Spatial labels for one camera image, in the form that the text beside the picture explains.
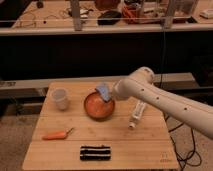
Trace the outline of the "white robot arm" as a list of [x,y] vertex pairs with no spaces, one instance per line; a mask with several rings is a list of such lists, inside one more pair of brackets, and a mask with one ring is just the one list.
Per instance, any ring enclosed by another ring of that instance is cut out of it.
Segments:
[[140,67],[115,83],[112,95],[116,100],[129,97],[142,100],[213,139],[212,106],[157,88],[153,80],[154,72],[148,67]]

